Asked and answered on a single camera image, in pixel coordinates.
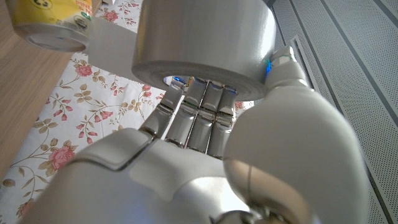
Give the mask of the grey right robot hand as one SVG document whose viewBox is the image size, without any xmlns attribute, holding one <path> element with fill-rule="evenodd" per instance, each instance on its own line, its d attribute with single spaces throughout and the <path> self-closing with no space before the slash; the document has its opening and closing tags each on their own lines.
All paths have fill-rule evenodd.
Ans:
<svg viewBox="0 0 398 224">
<path fill-rule="evenodd" d="M 220 158 L 122 129 L 62 167 L 21 221 L 365 223 L 367 181 L 355 131 L 282 47 Z"/>
</svg>

